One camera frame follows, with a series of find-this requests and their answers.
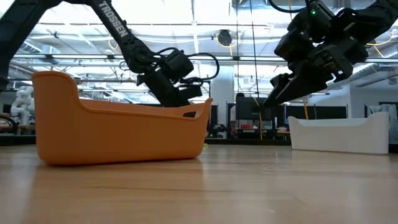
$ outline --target cable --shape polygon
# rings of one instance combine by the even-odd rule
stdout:
[[[177,49],[175,47],[167,47],[167,48],[165,48],[163,50],[160,50],[160,51],[156,52],[155,55],[160,55],[161,53],[166,52],[168,50],[179,50],[179,49]]]
[[[113,50],[117,50],[118,47],[119,47],[119,44],[118,44],[118,43],[116,43],[116,47],[113,47],[112,44],[111,44],[111,39],[108,39],[108,45],[109,45],[109,47],[112,48]]]
[[[252,8],[252,2],[250,0],[250,14],[253,17],[253,8]],[[256,87],[257,87],[257,98],[260,98],[260,91],[259,91],[259,79],[258,79],[258,74],[257,74],[257,53],[256,53],[256,41],[254,40],[254,22],[251,20],[251,28],[252,28],[252,37],[253,37],[253,50],[254,50],[254,67],[255,67],[255,73],[256,73]],[[257,106],[259,107],[259,118],[260,118],[260,140],[262,140],[262,118],[261,118],[261,110],[260,110],[260,105],[257,102],[256,99],[254,99],[256,102]]]
[[[116,69],[111,67],[111,70],[116,75],[116,79],[119,80],[118,73],[117,73]]]
[[[253,17],[253,9],[252,9],[252,2],[250,0],[250,13],[251,16]],[[254,52],[254,70],[256,73],[256,87],[257,87],[257,97],[260,98],[260,91],[259,91],[259,79],[258,79],[258,74],[257,74],[257,53],[256,53],[256,41],[254,40],[254,22],[253,20],[251,21],[251,27],[252,27],[252,39],[253,39],[253,52]]]
[[[310,26],[311,26],[311,21],[310,19],[311,17],[311,4],[310,4],[310,0],[305,0],[305,7],[307,8],[307,25],[305,26],[305,30],[309,30]]]
[[[239,7],[236,7],[236,18],[238,18],[238,9],[239,9]],[[238,20],[236,20],[236,37],[238,39],[240,39],[240,35],[238,35],[238,29],[239,29],[239,23],[238,23]],[[239,56],[239,46],[236,48],[236,55]],[[239,92],[239,89],[243,92],[243,90],[241,88],[240,81],[239,81],[239,60],[237,60],[236,62],[237,62],[237,64],[236,64],[237,69],[238,69],[238,76],[236,77],[236,80],[238,81],[238,92]]]
[[[378,49],[378,47],[376,47],[376,46],[373,46],[373,47],[382,58],[385,58],[385,56],[381,53],[381,51]]]
[[[389,43],[390,41],[392,41],[393,40],[393,35],[394,35],[394,33],[395,33],[395,30],[392,30],[392,32],[391,32],[391,36],[390,36],[390,39],[389,40],[387,40],[387,41],[384,41],[384,42],[381,42],[381,43],[378,43],[378,44],[366,44],[366,45],[368,45],[368,46],[380,46],[380,45],[383,45],[383,44],[386,44],[386,43]]]
[[[292,0],[289,0],[289,10],[290,10],[290,21],[293,20],[293,16],[292,16]]]
[[[210,53],[204,53],[204,52],[203,53],[196,53],[196,54],[187,55],[187,57],[199,56],[199,55],[209,56],[212,59],[214,59],[214,61],[216,62],[216,73],[213,76],[211,76],[211,77],[202,78],[202,80],[203,81],[208,81],[208,80],[212,80],[212,79],[216,78],[218,76],[219,72],[220,72],[220,63],[218,62],[218,59],[214,55],[212,55]]]
[[[251,98],[253,98],[254,102],[257,104],[258,108],[259,108],[259,119],[260,119],[260,140],[262,140],[262,117],[261,117],[261,110],[260,110],[260,104],[259,102],[252,96]]]
[[[182,84],[179,87],[195,86],[196,84],[194,83],[199,83],[198,86],[202,86],[204,84],[204,80],[199,77],[181,78],[180,80],[174,80],[173,84],[176,84],[177,82]]]
[[[298,12],[301,12],[303,9],[306,8],[306,7],[303,7],[303,8],[301,8],[301,9],[294,9],[294,10],[282,9],[281,7],[277,6],[277,5],[274,3],[273,0],[268,0],[268,1],[269,1],[269,4],[270,4],[274,9],[278,10],[279,12],[284,12],[284,13],[298,13]]]
[[[307,103],[305,102],[305,99],[303,99],[303,103],[304,103],[305,119],[308,119]]]
[[[129,71],[130,68],[122,68],[122,64],[123,64],[123,63],[126,63],[126,61],[121,61],[121,62],[119,63],[119,68],[120,68],[120,70],[122,70],[122,71]]]

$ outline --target wooden floor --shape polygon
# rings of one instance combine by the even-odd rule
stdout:
[[[398,157],[209,146],[188,161],[48,167],[0,147],[0,223],[398,223]]]

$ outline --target ceiling light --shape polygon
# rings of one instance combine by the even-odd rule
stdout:
[[[14,58],[46,58],[43,54],[15,54]]]
[[[89,92],[92,92],[92,91],[98,91],[98,92],[102,92],[102,91],[113,91],[113,90],[94,90],[94,89],[82,89],[82,90],[80,90],[80,91],[89,91]]]
[[[267,62],[286,62],[283,58],[280,57],[240,57],[240,60],[243,61],[267,61]]]
[[[107,55],[52,55],[53,58],[68,58],[68,59],[107,59]]]
[[[233,59],[233,57],[229,57],[229,56],[219,56],[219,57],[216,57],[216,58],[217,58],[217,60],[232,60]],[[202,56],[202,55],[200,55],[200,56],[192,56],[192,57],[189,57],[189,59],[190,60],[214,60],[210,56]]]
[[[388,58],[395,54],[385,55],[385,58],[368,58],[367,63],[398,63],[398,58]]]
[[[310,95],[329,95],[329,93],[311,93]]]
[[[114,52],[113,52],[111,49],[106,49],[105,51],[106,51],[106,52],[110,52],[111,54],[114,55]]]
[[[123,93],[147,93],[149,90],[116,90]]]

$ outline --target white humanoid robot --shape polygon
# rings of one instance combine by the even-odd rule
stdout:
[[[11,116],[18,117],[20,125],[29,124],[30,112],[35,111],[34,99],[32,98],[33,87],[22,86],[17,91],[17,98],[11,105]]]

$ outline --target white wall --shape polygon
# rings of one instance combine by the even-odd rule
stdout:
[[[398,102],[398,90],[351,87],[351,107],[353,118],[365,116],[364,106],[376,106],[379,102]]]
[[[342,86],[340,90],[330,90],[329,95],[315,95],[308,98],[308,105],[313,106],[347,106],[348,117],[351,114],[351,97],[349,85]]]
[[[11,105],[16,99],[15,92],[2,92],[0,93],[0,113],[2,113],[2,108],[5,104]]]
[[[211,81],[213,105],[218,105],[218,123],[227,124],[226,104],[234,103],[234,68],[221,66],[218,76]]]

